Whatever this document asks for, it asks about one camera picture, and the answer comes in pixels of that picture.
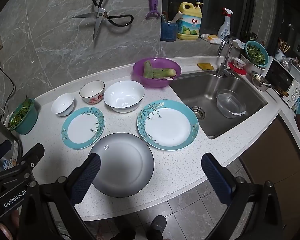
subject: sink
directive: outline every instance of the sink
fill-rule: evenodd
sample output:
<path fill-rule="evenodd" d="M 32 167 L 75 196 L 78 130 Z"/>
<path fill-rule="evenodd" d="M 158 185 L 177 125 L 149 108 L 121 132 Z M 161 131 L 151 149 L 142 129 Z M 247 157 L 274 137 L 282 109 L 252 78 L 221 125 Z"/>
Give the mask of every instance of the sink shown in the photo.
<path fill-rule="evenodd" d="M 221 78 L 217 76 L 216 71 L 190 73 L 176 78 L 170 87 L 182 102 L 194 111 L 209 139 L 234 128 L 267 104 L 267 101 L 237 74 Z M 221 114 L 216 98 L 217 91 L 221 89 L 229 89 L 238 94 L 239 100 L 247 107 L 244 115 L 229 119 Z"/>

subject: tile floor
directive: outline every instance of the tile floor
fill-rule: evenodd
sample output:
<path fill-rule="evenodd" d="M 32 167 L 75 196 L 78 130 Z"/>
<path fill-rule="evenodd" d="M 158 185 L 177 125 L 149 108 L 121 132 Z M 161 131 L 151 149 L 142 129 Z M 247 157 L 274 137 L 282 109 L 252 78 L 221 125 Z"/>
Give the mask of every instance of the tile floor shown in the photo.
<path fill-rule="evenodd" d="M 235 177 L 242 176 L 250 182 L 239 159 L 233 161 L 227 168 Z M 250 209 L 251 205 L 247 204 L 231 239 L 236 239 L 240 235 Z M 217 224 L 225 210 L 226 205 L 220 203 L 211 184 L 206 180 L 175 198 L 151 208 L 128 214 L 125 217 L 136 228 L 137 240 L 146 239 L 145 231 L 157 215 L 163 215 L 167 219 L 167 227 L 163 232 L 163 238 L 202 240 Z M 119 232 L 113 219 L 90 221 L 86 224 L 93 235 L 97 236 L 97 231 L 99 231 L 99 235 L 102 235 L 104 240 L 109 240 Z"/>

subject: faucet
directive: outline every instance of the faucet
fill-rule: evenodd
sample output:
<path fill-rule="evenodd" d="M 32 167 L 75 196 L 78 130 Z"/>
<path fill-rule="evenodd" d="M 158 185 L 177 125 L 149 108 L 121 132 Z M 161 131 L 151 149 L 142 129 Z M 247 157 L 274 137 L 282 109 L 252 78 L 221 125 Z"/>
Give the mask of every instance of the faucet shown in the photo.
<path fill-rule="evenodd" d="M 224 76 L 230 77 L 231 75 L 233 75 L 232 71 L 227 70 L 229 55 L 230 55 L 230 51 L 231 51 L 232 45 L 233 45 L 233 39 L 230 37 L 230 35 L 227 35 L 221 41 L 220 47 L 218 49 L 218 57 L 220 57 L 221 52 L 223 51 L 223 48 L 225 47 L 225 45 L 227 44 L 228 41 L 229 41 L 229 48 L 228 48 L 227 54 L 225 56 L 225 60 L 223 61 L 223 63 L 221 63 L 220 68 L 218 69 L 218 72 L 217 72 L 217 75 L 219 77 L 224 77 Z"/>

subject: yellow detergent bottle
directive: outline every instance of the yellow detergent bottle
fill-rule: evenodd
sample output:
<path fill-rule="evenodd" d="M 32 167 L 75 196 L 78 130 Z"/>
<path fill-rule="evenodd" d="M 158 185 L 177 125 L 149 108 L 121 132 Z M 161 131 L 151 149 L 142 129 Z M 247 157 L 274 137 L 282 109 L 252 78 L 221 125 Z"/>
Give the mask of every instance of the yellow detergent bottle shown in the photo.
<path fill-rule="evenodd" d="M 196 2 L 196 7 L 192 3 L 183 2 L 179 11 L 183 13 L 182 18 L 177 21 L 177 37 L 181 40 L 196 40 L 199 38 L 199 30 L 202 19 L 200 8 L 201 2 Z"/>

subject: white countertop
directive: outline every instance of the white countertop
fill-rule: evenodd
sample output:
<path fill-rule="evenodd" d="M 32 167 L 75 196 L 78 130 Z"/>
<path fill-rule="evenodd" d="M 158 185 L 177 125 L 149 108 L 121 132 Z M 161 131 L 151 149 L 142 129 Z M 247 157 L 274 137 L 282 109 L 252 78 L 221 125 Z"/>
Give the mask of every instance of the white countertop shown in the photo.
<path fill-rule="evenodd" d="M 222 59 L 184 57 L 173 60 L 180 64 L 182 73 L 187 73 L 200 71 L 196 66 L 198 62 L 210 62 L 215 66 L 216 61 L 219 62 Z M 88 106 L 79 96 L 79 90 L 84 84 L 92 80 L 103 80 L 107 88 L 117 81 L 130 79 L 132 66 L 133 64 L 130 64 L 102 71 L 60 86 L 36 98 L 36 102 L 41 107 L 37 123 L 30 133 L 20 138 L 24 154 L 36 143 L 43 144 L 45 148 L 44 157 L 33 170 L 34 177 L 40 184 L 52 183 L 60 176 L 68 176 L 75 167 L 83 163 L 92 148 L 90 146 L 82 150 L 73 150 L 62 142 L 60 130 L 66 118 L 57 117 L 51 113 L 54 99 L 65 92 L 71 92 L 76 100 L 75 110 Z M 219 163 L 223 166 L 228 165 L 266 130 L 278 114 L 287 124 L 300 149 L 300 133 L 294 121 L 293 112 L 272 89 L 266 92 L 257 91 L 268 104 L 253 116 L 213 140 L 209 139 L 199 128 L 199 134 L 194 142 L 182 150 L 170 152 L 150 146 L 154 156 L 154 173 L 143 190 L 131 197 L 112 198 L 91 185 L 82 203 L 75 206 L 79 215 L 83 220 L 120 216 L 151 207 L 186 192 L 207 179 L 201 168 L 203 154 L 211 152 Z M 139 136 L 138 113 L 146 104 L 159 99 L 181 101 L 168 86 L 163 89 L 146 89 L 141 105 L 127 114 L 112 111 L 104 101 L 94 105 L 103 112 L 106 120 L 105 129 L 100 138 L 114 132 L 127 132 Z"/>

